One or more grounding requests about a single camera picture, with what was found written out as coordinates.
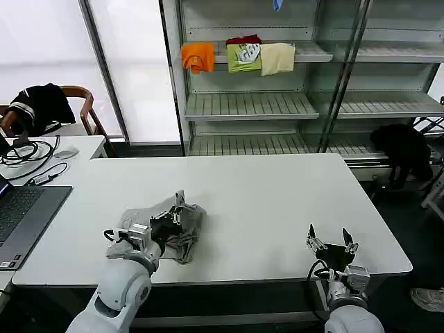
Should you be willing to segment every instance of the blue object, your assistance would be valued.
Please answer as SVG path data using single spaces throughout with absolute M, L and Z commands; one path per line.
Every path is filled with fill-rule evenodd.
M 284 3 L 284 0 L 273 0 L 273 2 L 274 2 L 275 11 L 278 12 L 281 9 L 282 4 Z

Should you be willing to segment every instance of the orange t-shirt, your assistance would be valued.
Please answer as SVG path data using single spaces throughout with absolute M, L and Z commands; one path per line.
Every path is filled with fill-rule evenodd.
M 194 43 L 182 46 L 182 62 L 184 68 L 191 67 L 193 74 L 199 74 L 200 71 L 214 71 L 213 43 Z

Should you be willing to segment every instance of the laptop keyboard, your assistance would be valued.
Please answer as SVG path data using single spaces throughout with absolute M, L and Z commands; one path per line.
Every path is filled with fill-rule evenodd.
M 1 200 L 0 244 L 9 237 L 43 191 L 39 187 L 19 187 Z

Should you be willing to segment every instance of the metal pole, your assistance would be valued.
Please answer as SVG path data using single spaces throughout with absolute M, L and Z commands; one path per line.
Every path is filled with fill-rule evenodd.
M 92 43 L 97 62 L 99 63 L 100 72 L 102 73 L 103 80 L 105 81 L 106 90 L 110 95 L 112 108 L 114 109 L 114 113 L 116 114 L 117 122 L 119 123 L 120 130 L 122 131 L 123 137 L 125 138 L 125 142 L 129 143 L 130 137 L 125 126 L 125 121 L 123 120 L 122 111 L 119 105 L 116 91 L 114 89 L 114 85 L 112 84 L 110 70 L 108 69 L 105 53 L 103 52 L 99 32 L 97 31 L 96 22 L 94 21 L 94 16 L 89 4 L 89 0 L 78 0 L 78 4 L 83 15 L 83 21 L 85 22 L 86 29 L 88 31 L 89 40 Z
M 328 142 L 330 140 L 330 136 L 327 137 L 326 133 L 328 133 L 330 131 L 330 127 L 332 125 L 331 116 L 333 113 L 334 105 L 336 103 L 336 99 L 338 97 L 339 90 L 341 89 L 341 85 L 343 84 L 343 77 L 346 76 L 347 72 L 348 72 L 348 68 L 349 68 L 349 64 L 350 64 L 351 50 L 353 47 L 355 47 L 355 49 L 356 49 L 356 32 L 357 32 L 357 29 L 359 28 L 359 22 L 362 20 L 362 18 L 364 16 L 364 13 L 365 13 L 364 9 L 365 9 L 366 3 L 368 3 L 368 1 L 369 0 L 361 0 L 359 6 L 357 8 L 357 11 L 355 13 L 355 20 L 353 21 L 353 25 L 352 25 L 352 32 L 350 35 L 350 39 L 348 40 L 348 43 L 347 43 L 347 47 L 346 47 L 345 55 L 344 55 L 344 59 L 343 59 L 343 64 L 342 64 L 341 70 L 339 72 L 339 77 L 336 82 L 336 87 L 334 88 L 332 101 L 330 103 L 330 107 L 329 107 L 328 113 L 327 113 L 327 118 L 324 121 L 317 153 L 320 153 L 320 152 L 325 153 L 327 150 L 325 148 L 325 150 L 321 151 L 321 149 L 323 149 L 323 147 L 326 146 L 325 143 L 327 142 L 327 145 L 328 145 Z
M 345 80 L 343 83 L 343 87 L 341 90 L 341 93 L 339 94 L 339 99 L 336 104 L 336 109 L 334 110 L 332 120 L 330 122 L 330 127 L 328 128 L 328 132 L 325 137 L 324 144 L 322 146 L 322 153 L 325 153 L 327 151 L 327 147 L 330 141 L 330 136 L 332 135 L 334 124 L 336 123 L 336 120 L 338 119 L 339 110 L 341 109 L 342 101 L 344 100 L 345 91 L 347 90 L 348 81 L 350 80 L 350 77 L 352 75 L 353 66 L 355 65 L 356 57 L 359 51 L 359 45 L 356 45 L 356 43 L 361 43 L 362 36 L 364 36 L 364 32 L 366 31 L 367 27 L 367 21 L 368 16 L 370 14 L 370 8 L 373 4 L 373 0 L 364 0 L 366 2 L 365 8 L 364 8 L 364 18 L 362 19 L 361 26 L 359 27 L 359 32 L 357 39 L 355 40 L 355 49 L 353 50 L 352 57 L 350 59 L 350 62 L 348 63 L 348 72 L 345 75 Z
M 182 121 L 180 120 L 180 111 L 179 111 L 179 104 L 178 104 L 178 97 L 176 93 L 176 82 L 174 80 L 174 72 L 173 72 L 173 61 L 171 59 L 171 52 L 169 50 L 169 42 L 168 42 L 168 33 L 167 33 L 167 21 L 165 19 L 164 14 L 164 3 L 163 0 L 159 0 L 159 9 L 161 13 L 162 18 L 162 26 L 164 31 L 164 38 L 165 38 L 165 47 L 166 47 L 166 56 L 168 58 L 168 66 L 169 66 L 169 73 L 170 73 L 170 79 L 171 79 L 171 86 L 174 91 L 174 106 L 176 108 L 176 119 L 178 121 L 178 127 L 179 127 L 179 136 L 180 136 L 180 147 L 182 149 L 182 156 L 185 156 L 185 143 L 183 141 L 183 131 L 182 131 Z

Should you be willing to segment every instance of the green t-shirt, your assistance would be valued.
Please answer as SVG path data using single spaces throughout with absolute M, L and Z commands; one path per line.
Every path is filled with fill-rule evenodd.
M 227 45 L 228 71 L 257 71 L 262 68 L 259 44 Z

